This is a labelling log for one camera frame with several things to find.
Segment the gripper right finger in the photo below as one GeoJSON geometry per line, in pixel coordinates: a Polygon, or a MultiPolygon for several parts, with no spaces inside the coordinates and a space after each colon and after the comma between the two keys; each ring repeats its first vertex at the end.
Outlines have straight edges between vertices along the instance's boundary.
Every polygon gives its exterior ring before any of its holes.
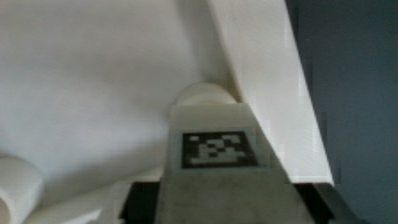
{"type": "Polygon", "coordinates": [[[369,224],[358,217],[331,183],[296,183],[315,224],[369,224]]]}

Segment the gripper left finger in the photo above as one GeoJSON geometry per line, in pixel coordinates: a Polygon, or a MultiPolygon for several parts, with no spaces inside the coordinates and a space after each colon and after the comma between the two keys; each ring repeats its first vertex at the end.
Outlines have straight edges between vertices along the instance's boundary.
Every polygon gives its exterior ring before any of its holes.
{"type": "Polygon", "coordinates": [[[155,224],[161,182],[120,183],[111,191],[99,224],[155,224]]]}

